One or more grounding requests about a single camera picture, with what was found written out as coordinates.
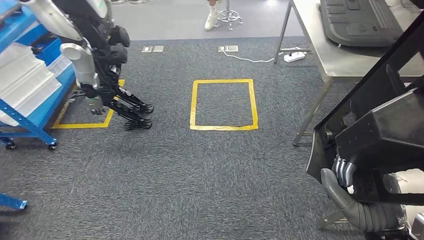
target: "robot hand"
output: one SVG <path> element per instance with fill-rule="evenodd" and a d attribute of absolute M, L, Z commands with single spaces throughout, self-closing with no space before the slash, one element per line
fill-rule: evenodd
<path fill-rule="evenodd" d="M 103 107 L 102 98 L 100 96 L 89 98 L 88 100 L 90 112 L 93 115 L 102 115 L 104 112 L 106 112 L 105 108 Z"/>

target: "power strip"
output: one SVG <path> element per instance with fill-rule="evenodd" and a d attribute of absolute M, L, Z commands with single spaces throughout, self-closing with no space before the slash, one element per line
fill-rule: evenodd
<path fill-rule="evenodd" d="M 301 49 L 300 47 L 293 47 L 293 48 L 289 48 L 289 49 Z M 298 51 L 298 52 L 292 52 L 290 54 L 284 55 L 283 59 L 284 61 L 286 61 L 287 63 L 291 63 L 297 60 L 301 60 L 304 59 L 306 56 L 306 52 L 305 51 Z"/>

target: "gray carpet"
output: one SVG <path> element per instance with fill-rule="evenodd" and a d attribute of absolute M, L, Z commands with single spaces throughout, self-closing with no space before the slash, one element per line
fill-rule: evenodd
<path fill-rule="evenodd" d="M 322 84 L 313 57 L 274 65 L 216 52 L 237 44 L 238 56 L 265 60 L 276 41 L 132 42 L 122 78 L 155 105 L 153 127 L 124 131 L 115 114 L 108 128 L 53 130 L 54 152 L 35 139 L 16 139 L 16 151 L 0 149 L 1 191 L 29 200 L 24 212 L 1 209 L 0 239 L 363 239 L 349 225 L 316 229 L 314 221 L 335 206 L 305 173 L 311 139 L 291 144 Z M 286 45 L 304 41 L 288 38 Z M 165 51 L 141 53 L 146 45 Z M 193 81 L 205 79 L 253 79 L 259 129 L 190 130 Z M 335 84 L 314 124 L 351 87 Z M 250 124 L 247 94 L 243 83 L 199 86 L 197 124 Z M 69 113 L 90 118 L 82 108 Z"/>

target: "yellow tape square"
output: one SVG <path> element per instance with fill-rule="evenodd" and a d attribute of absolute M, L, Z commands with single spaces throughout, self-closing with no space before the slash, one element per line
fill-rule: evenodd
<path fill-rule="evenodd" d="M 119 86 L 124 86 L 125 80 L 120 79 L 118 81 Z M 61 124 L 62 118 L 64 117 L 64 114 L 66 110 L 68 109 L 69 103 L 65 103 L 62 110 L 59 113 L 59 116 L 57 116 L 56 121 L 54 122 L 51 129 L 92 129 L 92 128 L 107 128 L 109 127 L 109 123 L 111 122 L 112 116 L 114 114 L 114 111 L 112 109 L 109 109 L 106 115 L 106 119 L 102 123 L 70 123 L 70 124 Z"/>
<path fill-rule="evenodd" d="M 252 114 L 252 125 L 247 126 L 199 126 L 196 125 L 196 104 L 198 98 L 199 84 L 234 84 L 247 83 L 249 88 L 250 108 Z M 258 129 L 258 111 L 256 109 L 255 91 L 253 79 L 217 79 L 217 80 L 195 80 L 191 94 L 190 129 L 203 131 L 246 131 Z"/>

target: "humanoid robot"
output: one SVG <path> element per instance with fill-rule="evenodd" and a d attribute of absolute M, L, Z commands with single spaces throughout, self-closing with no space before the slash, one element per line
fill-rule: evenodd
<path fill-rule="evenodd" d="M 114 24 L 109 0 L 19 2 L 62 41 L 60 52 L 72 61 L 76 85 L 90 99 L 92 114 L 101 115 L 106 106 L 128 120 L 127 130 L 152 127 L 152 121 L 141 114 L 151 113 L 153 106 L 118 85 L 130 38 L 123 27 Z"/>

